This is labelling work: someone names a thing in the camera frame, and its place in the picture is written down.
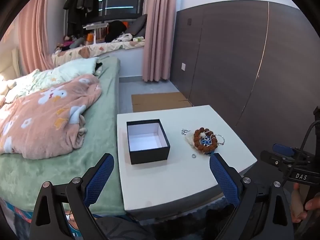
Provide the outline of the right human hand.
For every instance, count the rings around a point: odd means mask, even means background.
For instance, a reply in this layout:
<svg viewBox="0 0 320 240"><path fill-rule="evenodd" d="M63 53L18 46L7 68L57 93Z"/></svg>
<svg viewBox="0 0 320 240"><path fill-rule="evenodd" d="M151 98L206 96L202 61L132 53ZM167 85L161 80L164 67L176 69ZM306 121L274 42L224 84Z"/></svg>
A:
<svg viewBox="0 0 320 240"><path fill-rule="evenodd" d="M302 220L305 220L309 211L315 211L316 218L319 217L319 193L305 203L308 189L309 186L307 185L300 186L298 183L293 184L290 204L291 219L293 223L299 223Z"/></svg>

